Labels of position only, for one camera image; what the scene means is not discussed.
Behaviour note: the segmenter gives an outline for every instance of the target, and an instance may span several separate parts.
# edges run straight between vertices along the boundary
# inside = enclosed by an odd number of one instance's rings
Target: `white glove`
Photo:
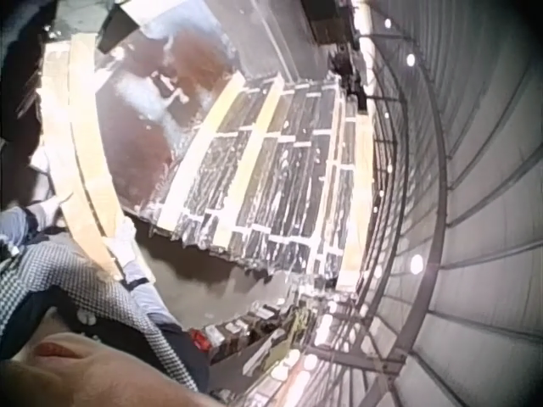
[[[56,195],[43,202],[34,203],[27,208],[36,217],[38,231],[57,225],[60,217],[60,205],[70,199],[71,196],[72,192],[64,196]]]
[[[104,238],[105,245],[123,268],[136,259],[136,253],[132,248],[135,236],[136,227],[132,220],[125,216],[121,224],[117,226],[115,237]]]

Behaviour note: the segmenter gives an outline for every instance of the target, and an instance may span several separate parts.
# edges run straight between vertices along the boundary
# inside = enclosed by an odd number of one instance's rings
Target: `red object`
[[[211,346],[211,342],[209,341],[209,339],[201,331],[197,329],[190,329],[188,333],[190,334],[190,337],[193,339],[194,344],[202,352],[209,353],[209,351],[213,348]]]

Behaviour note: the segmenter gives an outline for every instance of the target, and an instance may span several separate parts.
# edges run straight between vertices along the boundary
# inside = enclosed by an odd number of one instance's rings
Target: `person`
[[[0,405],[214,406],[206,356],[144,277],[129,218],[115,282],[51,234],[65,198],[0,214]]]

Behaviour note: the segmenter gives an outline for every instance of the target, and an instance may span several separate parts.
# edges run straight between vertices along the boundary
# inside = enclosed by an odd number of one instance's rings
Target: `wooden beam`
[[[174,231],[181,216],[182,206],[187,200],[193,181],[202,165],[205,153],[225,118],[230,106],[243,90],[245,78],[236,72],[216,99],[210,112],[198,129],[165,198],[156,226],[164,231]]]
[[[372,134],[373,128],[369,116],[358,114],[356,116],[355,179],[338,289],[341,289],[342,284],[350,285],[352,282],[356,288],[361,274],[367,228],[372,216]]]
[[[247,147],[239,161],[238,170],[228,188],[224,209],[219,214],[219,225],[213,236],[213,246],[217,248],[228,248],[232,238],[233,227],[236,225],[239,211],[244,204],[245,192],[249,186],[251,176],[255,169],[256,160],[262,148],[262,142],[272,122],[279,99],[283,93],[284,80],[277,75],[262,109],[256,118],[255,125],[249,136]]]
[[[70,121],[69,61],[69,42],[46,46],[40,91],[42,142],[55,192],[60,196],[73,192],[72,197],[62,204],[64,219],[72,237],[89,259],[110,276],[118,277],[119,269],[104,245],[77,164]]]
[[[111,180],[100,135],[94,82],[95,34],[75,34],[71,39],[69,89],[71,130],[83,186],[101,233],[113,237],[124,213]],[[151,282],[156,279],[139,247],[133,243],[137,262]]]

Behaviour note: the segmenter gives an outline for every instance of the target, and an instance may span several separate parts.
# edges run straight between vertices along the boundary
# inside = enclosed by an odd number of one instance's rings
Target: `metal ceiling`
[[[323,362],[301,404],[523,405],[543,377],[539,50],[492,2],[362,7],[384,199],[369,277],[343,307],[364,319],[341,318],[327,348],[309,349]]]

